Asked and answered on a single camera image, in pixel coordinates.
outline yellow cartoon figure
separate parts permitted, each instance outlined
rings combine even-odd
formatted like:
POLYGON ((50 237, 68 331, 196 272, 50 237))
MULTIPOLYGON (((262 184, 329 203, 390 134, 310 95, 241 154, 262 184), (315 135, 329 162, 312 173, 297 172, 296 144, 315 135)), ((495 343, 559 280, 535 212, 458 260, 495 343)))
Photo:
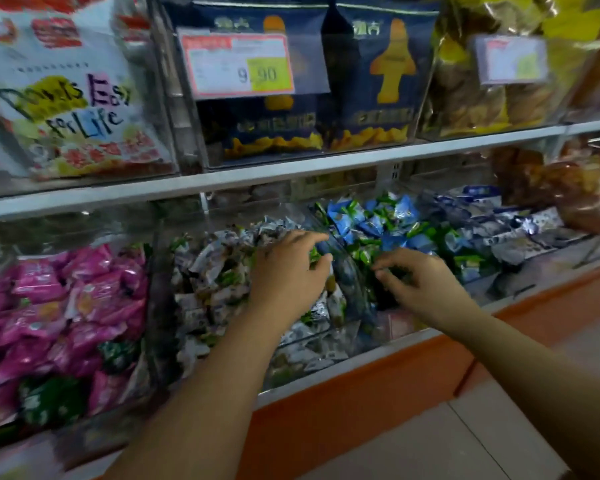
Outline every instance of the yellow cartoon figure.
MULTIPOLYGON (((266 16, 262 22, 264 32, 286 33, 285 22, 278 15, 266 16)), ((264 106, 269 111, 289 111, 294 106, 293 96, 281 94, 278 96, 266 96, 264 106)))
POLYGON ((416 64, 409 53, 407 29, 402 20, 392 20, 389 45, 371 62, 369 73, 384 76, 382 88, 377 96, 378 104, 398 102, 400 79, 403 75, 416 74, 416 64))

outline navy blue snack bag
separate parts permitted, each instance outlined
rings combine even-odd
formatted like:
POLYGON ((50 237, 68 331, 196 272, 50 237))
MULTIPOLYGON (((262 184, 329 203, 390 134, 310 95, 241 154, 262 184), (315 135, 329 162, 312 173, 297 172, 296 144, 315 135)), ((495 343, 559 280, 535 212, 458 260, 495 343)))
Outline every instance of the navy blue snack bag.
POLYGON ((186 5, 165 2, 164 6, 174 29, 209 29, 211 33, 283 32, 288 37, 295 95, 196 103, 205 141, 221 143, 223 160, 322 149, 317 121, 320 94, 302 93, 301 87, 303 81, 311 80, 314 71, 311 60, 315 54, 307 52, 315 52, 315 44, 309 44, 313 47, 310 50, 302 40, 312 37, 321 51, 320 30, 328 0, 193 0, 186 5))
POLYGON ((339 72, 341 80, 331 80, 340 102, 331 149, 405 143, 431 72, 440 3, 336 0, 336 8, 351 28, 339 44, 348 67, 339 72))

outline price tag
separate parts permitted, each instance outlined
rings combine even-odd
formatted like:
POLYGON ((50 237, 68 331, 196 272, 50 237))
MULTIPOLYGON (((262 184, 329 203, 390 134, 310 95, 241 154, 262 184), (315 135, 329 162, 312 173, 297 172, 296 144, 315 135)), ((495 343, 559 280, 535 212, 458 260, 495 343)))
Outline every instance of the price tag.
POLYGON ((178 31, 196 99, 294 94, 284 34, 178 31))
POLYGON ((481 84, 547 80, 546 42, 535 37, 484 36, 476 42, 481 84))

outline red price tag border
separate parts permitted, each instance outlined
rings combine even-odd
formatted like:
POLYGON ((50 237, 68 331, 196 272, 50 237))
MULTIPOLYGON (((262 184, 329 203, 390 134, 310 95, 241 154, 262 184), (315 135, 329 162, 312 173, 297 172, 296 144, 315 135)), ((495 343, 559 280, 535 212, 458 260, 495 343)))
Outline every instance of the red price tag border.
POLYGON ((185 62, 187 64, 187 72, 189 73, 189 83, 193 90, 194 96, 198 96, 201 98, 207 99, 220 99, 220 98, 231 98, 231 97, 240 97, 240 96, 275 96, 279 94, 295 94, 296 86, 294 84, 294 76, 293 72, 291 72, 291 60, 289 59, 289 49, 287 46, 287 36, 283 34, 222 34, 222 33, 209 33, 209 34, 186 34, 183 33, 180 35, 180 43, 182 44, 182 49, 184 53, 185 62), (199 39, 206 39, 208 37, 223 37, 223 38, 241 38, 241 39, 249 39, 249 40, 264 40, 264 39, 272 39, 277 38, 282 40, 282 44, 285 46, 285 53, 287 54, 287 67, 290 74, 289 80, 291 81, 291 88, 289 92, 279 92, 279 91, 240 91, 240 92, 232 92, 232 93, 201 93, 198 91, 198 87, 196 86, 196 80, 193 76, 193 65, 191 59, 189 58, 189 49, 192 48, 192 45, 195 41, 199 39))

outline orange counter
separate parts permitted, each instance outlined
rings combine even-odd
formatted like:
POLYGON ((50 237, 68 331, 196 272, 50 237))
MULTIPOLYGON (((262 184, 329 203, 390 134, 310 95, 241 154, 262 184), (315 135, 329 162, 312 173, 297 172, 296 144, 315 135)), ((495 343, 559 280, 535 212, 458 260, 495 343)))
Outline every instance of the orange counter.
MULTIPOLYGON (((600 267, 496 313, 553 345, 600 320, 600 267)), ((437 336, 254 412, 238 478, 291 479, 488 378, 437 336)))

